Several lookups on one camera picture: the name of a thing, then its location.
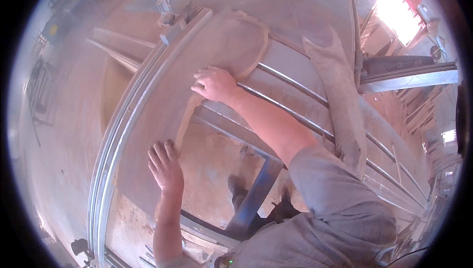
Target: bright window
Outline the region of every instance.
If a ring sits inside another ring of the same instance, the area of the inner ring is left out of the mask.
[[[421,30],[416,17],[405,0],[377,0],[376,16],[384,22],[406,46]]]
[[[444,145],[448,142],[456,141],[456,130],[451,129],[441,133],[442,139],[444,140]]]

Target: dusty floor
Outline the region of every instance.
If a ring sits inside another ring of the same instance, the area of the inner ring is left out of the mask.
[[[92,26],[150,41],[159,39],[156,26],[158,15],[126,13],[121,7],[124,1],[98,0],[99,11],[88,13],[82,25],[73,29],[61,45],[45,50],[49,53],[49,61],[59,70],[59,75],[53,85],[57,87],[51,104],[50,121],[53,126],[36,127],[41,146],[34,137],[28,104],[24,103],[20,138],[27,156],[29,188],[48,230],[70,254],[70,243],[74,239],[87,237],[87,200],[104,131],[103,71],[108,56],[84,40]],[[394,127],[412,153],[422,159],[422,141],[418,136],[407,133],[403,121],[406,114],[398,99],[390,92],[365,95],[365,99]],[[213,129],[191,124],[181,158],[186,180],[183,209],[224,228],[233,216],[231,194],[227,188],[228,175],[240,174],[250,186],[263,164],[260,157],[245,154],[244,151],[241,144]],[[259,210],[262,217],[272,210],[271,202],[279,201],[283,185],[293,190],[294,206],[300,211],[307,211],[300,194],[293,189],[288,172],[282,170]],[[147,267],[139,261],[139,256],[145,257],[144,245],[151,245],[153,226],[152,218],[121,195],[119,190],[115,191],[105,242],[113,252],[132,267]],[[193,250],[189,252],[193,252],[195,257],[202,256],[201,251],[209,253],[205,249],[191,248]],[[83,256],[73,257],[78,262],[84,260]]]

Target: forearm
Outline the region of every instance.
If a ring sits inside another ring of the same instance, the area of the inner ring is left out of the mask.
[[[182,255],[181,205],[182,192],[161,193],[153,237],[153,252],[157,263],[175,259]]]
[[[237,111],[286,165],[302,148],[317,144],[312,132],[290,114],[242,88],[235,89],[225,104]]]

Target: shirt sleeve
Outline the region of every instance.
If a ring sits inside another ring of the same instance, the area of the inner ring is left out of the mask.
[[[291,160],[289,174],[317,219],[376,244],[396,240],[392,211],[324,147],[302,149]]]
[[[165,263],[156,263],[157,268],[201,268],[196,262],[189,258],[180,256]]]

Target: gray shirt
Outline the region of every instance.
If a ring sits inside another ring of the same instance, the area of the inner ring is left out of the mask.
[[[384,267],[396,223],[391,210],[322,146],[302,149],[289,174],[309,213],[269,223],[231,252],[239,267]],[[184,257],[160,267],[199,267]]]

